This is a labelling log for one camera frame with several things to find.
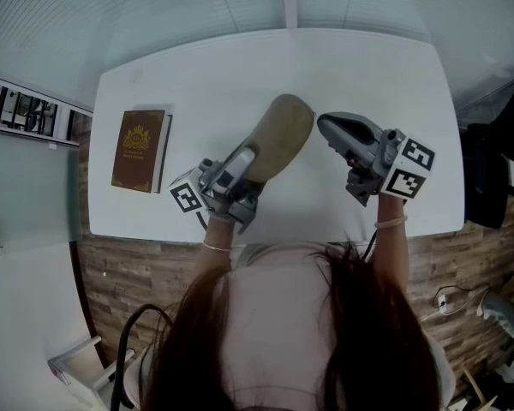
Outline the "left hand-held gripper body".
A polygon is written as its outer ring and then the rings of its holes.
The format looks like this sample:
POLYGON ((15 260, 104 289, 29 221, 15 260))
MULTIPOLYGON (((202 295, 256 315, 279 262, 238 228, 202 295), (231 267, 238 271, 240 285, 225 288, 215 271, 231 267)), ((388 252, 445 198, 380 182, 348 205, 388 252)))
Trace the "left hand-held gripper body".
POLYGON ((177 177, 170 185, 170 194, 185 214, 206 211, 240 225, 242 234, 254 221, 258 207, 259 185, 243 178, 234 186, 224 185, 224 165, 203 159, 198 166, 177 177))

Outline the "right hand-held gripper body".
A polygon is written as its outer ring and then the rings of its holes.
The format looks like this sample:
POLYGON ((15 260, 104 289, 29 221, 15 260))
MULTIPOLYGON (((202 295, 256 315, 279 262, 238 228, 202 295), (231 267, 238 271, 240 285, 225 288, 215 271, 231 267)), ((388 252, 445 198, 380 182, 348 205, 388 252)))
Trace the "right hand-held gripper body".
POLYGON ((380 193, 413 200, 432 176, 435 161, 431 146, 398 129, 385 130, 366 158, 354 155, 349 161, 346 190, 363 206, 380 193))

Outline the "person's left forearm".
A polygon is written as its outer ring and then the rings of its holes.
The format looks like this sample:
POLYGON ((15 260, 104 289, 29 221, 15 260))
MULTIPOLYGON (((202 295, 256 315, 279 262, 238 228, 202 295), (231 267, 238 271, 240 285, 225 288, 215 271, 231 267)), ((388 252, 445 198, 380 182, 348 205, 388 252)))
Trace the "person's left forearm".
POLYGON ((230 252, 235 224, 225 218, 210 216, 205 238, 197 254, 191 291, 213 289, 230 270, 230 252))

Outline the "person's right forearm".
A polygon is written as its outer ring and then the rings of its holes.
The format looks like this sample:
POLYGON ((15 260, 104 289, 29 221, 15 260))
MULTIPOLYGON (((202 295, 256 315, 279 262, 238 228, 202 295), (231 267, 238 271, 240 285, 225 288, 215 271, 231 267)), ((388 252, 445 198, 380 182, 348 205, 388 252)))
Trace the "person's right forearm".
POLYGON ((409 248, 402 199, 380 194, 374 249, 374 276, 380 293, 405 307, 408 305, 406 289, 409 281, 409 248))

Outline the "brown hardcover book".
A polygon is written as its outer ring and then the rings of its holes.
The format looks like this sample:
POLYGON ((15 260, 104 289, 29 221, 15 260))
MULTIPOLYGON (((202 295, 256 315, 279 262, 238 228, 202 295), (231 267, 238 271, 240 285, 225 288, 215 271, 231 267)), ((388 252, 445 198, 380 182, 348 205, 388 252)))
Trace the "brown hardcover book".
POLYGON ((173 115, 166 110, 128 110, 117 139, 111 185, 157 194, 173 115))

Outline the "black office chair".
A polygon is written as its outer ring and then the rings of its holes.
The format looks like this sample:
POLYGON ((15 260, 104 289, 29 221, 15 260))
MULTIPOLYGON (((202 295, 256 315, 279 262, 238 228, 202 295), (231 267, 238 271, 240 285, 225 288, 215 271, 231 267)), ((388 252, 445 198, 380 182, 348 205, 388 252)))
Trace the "black office chair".
POLYGON ((460 133, 463 154, 464 218, 490 229, 505 220, 514 197, 509 162, 514 162, 514 93, 490 123, 471 123, 460 133))

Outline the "grey sneaker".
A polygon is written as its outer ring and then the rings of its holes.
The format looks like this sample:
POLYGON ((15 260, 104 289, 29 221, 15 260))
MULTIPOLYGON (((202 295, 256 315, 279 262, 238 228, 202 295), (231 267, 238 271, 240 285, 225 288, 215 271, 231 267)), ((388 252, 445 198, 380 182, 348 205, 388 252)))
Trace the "grey sneaker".
POLYGON ((476 315, 493 318, 514 339, 514 303, 492 290, 485 292, 476 308, 476 315))

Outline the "person's torso in pale top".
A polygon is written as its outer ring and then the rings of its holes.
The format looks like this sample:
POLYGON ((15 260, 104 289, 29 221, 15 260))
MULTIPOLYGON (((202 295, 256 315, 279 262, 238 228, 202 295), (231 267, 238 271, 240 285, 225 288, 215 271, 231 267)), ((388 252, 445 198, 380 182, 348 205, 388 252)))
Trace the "person's torso in pale top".
POLYGON ((129 367, 140 411, 440 411, 456 380, 373 261, 314 242, 247 251, 129 367))

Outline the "white folding stool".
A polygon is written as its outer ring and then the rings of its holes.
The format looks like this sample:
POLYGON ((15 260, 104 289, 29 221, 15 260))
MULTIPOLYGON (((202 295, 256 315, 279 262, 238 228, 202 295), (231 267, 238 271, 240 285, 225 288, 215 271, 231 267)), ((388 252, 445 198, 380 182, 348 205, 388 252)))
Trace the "white folding stool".
POLYGON ((88 403, 89 408, 101 400, 100 391, 114 380, 117 371, 116 361, 103 366, 97 352, 101 340, 99 335, 89 337, 48 360, 51 373, 66 385, 74 398, 88 403))

